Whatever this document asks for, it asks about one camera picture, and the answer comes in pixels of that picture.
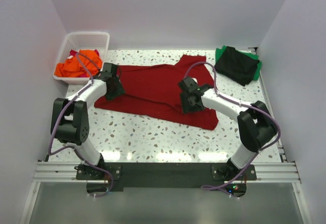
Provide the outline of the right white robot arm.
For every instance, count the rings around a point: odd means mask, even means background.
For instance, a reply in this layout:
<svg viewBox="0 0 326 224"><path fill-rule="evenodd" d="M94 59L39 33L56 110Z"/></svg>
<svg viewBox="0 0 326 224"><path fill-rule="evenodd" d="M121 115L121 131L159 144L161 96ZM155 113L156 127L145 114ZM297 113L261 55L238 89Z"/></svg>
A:
<svg viewBox="0 0 326 224"><path fill-rule="evenodd" d="M178 83L183 113L194 113L205 109L215 110L238 124L240 146L228 159L228 167L240 171L249 164L256 154L276 135L279 128L271 117L266 105L242 102L227 96L208 84L202 86L191 77Z"/></svg>

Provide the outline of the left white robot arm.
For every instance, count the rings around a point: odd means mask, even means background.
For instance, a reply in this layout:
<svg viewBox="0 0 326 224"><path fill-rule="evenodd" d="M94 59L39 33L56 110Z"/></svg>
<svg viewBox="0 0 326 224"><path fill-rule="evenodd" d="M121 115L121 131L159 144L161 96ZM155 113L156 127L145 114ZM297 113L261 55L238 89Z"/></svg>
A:
<svg viewBox="0 0 326 224"><path fill-rule="evenodd" d="M48 155L70 148L82 164L102 167L103 157L89 138L88 110L101 97L110 101L125 94L121 75L118 65L104 63L102 70L75 94L53 102Z"/></svg>

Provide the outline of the dark red t-shirt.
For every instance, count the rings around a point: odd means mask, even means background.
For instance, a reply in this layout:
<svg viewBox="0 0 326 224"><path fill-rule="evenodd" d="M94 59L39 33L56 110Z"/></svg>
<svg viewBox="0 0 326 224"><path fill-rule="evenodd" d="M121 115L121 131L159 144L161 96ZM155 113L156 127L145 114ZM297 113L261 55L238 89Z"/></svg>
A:
<svg viewBox="0 0 326 224"><path fill-rule="evenodd" d="M219 122L215 111L205 109L184 114L181 107L181 90L178 83L185 74L196 78L200 85L213 84L213 78L204 65L191 67L195 63L204 61L206 61L205 56L184 54L174 65L122 65L120 81L125 94L111 101L101 97L94 106L214 130Z"/></svg>

